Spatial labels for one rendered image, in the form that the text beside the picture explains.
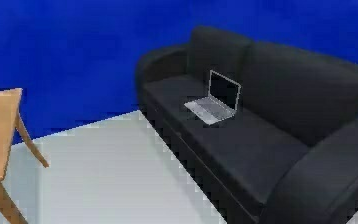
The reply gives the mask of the light brown wooden table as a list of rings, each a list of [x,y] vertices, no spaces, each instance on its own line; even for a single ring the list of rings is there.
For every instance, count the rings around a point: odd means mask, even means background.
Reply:
[[[49,163],[31,139],[21,117],[19,107],[22,91],[22,88],[0,91],[0,212],[10,224],[28,224],[3,185],[7,174],[14,132],[19,132],[25,145],[45,168],[49,166]]]

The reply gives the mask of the black sofa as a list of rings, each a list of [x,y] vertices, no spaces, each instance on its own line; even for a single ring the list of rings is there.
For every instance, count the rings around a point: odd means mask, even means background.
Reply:
[[[241,85],[207,125],[184,104],[210,71]],[[348,224],[358,214],[358,64],[198,26],[135,67],[140,111],[227,224]]]

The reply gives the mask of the silver laptop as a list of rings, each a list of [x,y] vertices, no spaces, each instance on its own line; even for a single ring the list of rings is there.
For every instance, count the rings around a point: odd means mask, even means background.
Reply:
[[[207,96],[184,104],[207,125],[233,117],[238,111],[241,85],[214,70],[210,71]]]

